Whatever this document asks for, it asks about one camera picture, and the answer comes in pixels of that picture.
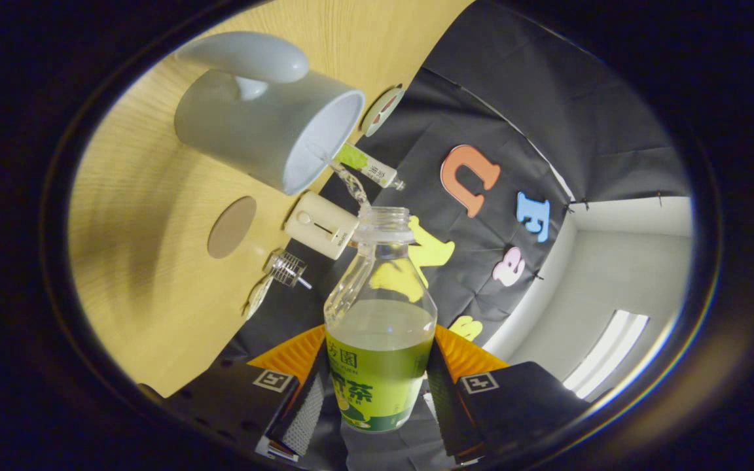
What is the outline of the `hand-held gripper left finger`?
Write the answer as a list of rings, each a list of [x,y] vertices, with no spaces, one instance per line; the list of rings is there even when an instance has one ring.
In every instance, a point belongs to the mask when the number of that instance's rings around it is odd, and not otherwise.
[[[218,358],[171,394],[139,390],[183,425],[240,453],[297,462],[325,400],[326,328],[308,329],[251,360]]]

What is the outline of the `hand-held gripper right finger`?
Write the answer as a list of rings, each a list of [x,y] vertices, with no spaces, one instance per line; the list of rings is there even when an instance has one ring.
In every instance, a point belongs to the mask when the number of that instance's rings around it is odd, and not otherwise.
[[[458,464],[520,452],[590,408],[539,364],[509,366],[442,326],[427,377],[446,455]]]

